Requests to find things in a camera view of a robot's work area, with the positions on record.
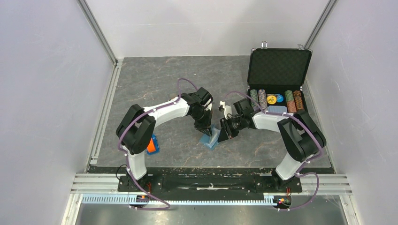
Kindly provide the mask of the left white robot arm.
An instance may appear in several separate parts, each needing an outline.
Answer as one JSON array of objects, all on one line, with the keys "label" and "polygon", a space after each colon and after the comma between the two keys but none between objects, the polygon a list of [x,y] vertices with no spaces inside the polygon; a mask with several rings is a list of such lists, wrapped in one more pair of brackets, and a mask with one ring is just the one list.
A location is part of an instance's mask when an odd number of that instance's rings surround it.
[{"label": "left white robot arm", "polygon": [[170,120],[191,116],[197,131],[212,136],[212,102],[212,95],[201,87],[196,92],[182,93],[162,104],[150,107],[134,104],[129,108],[116,129],[116,136],[118,149],[127,159],[132,188],[142,191],[147,186],[144,151],[150,144],[154,129]]}]

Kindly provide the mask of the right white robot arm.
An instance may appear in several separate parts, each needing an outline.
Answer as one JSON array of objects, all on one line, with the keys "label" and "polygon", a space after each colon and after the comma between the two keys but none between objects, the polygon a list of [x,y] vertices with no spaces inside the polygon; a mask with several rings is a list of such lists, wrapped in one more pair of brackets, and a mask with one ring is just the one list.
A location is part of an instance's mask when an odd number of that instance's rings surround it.
[{"label": "right white robot arm", "polygon": [[325,136],[305,110],[296,113],[269,112],[261,107],[252,107],[246,98],[235,102],[234,107],[235,115],[224,101],[219,104],[219,111],[224,117],[220,119],[218,142],[236,137],[245,128],[279,133],[287,153],[272,172],[271,186],[276,191],[284,191],[304,163],[319,155],[326,145]]}]

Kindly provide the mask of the blue card holder wallet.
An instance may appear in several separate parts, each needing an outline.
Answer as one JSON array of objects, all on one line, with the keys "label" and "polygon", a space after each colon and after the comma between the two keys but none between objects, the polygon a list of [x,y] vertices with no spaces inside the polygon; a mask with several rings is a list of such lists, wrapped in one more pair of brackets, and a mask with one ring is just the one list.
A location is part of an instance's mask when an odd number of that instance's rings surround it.
[{"label": "blue card holder wallet", "polygon": [[212,129],[212,136],[203,134],[199,142],[203,144],[205,147],[209,148],[210,150],[213,150],[218,144],[218,138],[220,136],[221,131],[215,126],[215,124],[211,126],[211,129]]}]

